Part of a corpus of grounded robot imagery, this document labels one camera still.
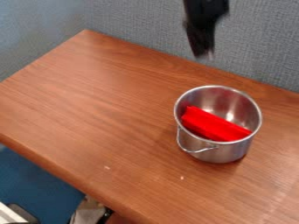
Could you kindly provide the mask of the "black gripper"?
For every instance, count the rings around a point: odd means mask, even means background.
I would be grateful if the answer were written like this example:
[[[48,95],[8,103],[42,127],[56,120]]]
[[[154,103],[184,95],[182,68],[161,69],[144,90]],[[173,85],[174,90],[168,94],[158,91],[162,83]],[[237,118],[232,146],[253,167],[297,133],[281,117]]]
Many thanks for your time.
[[[182,0],[182,27],[195,58],[211,57],[215,51],[216,21],[229,12],[229,0]]]

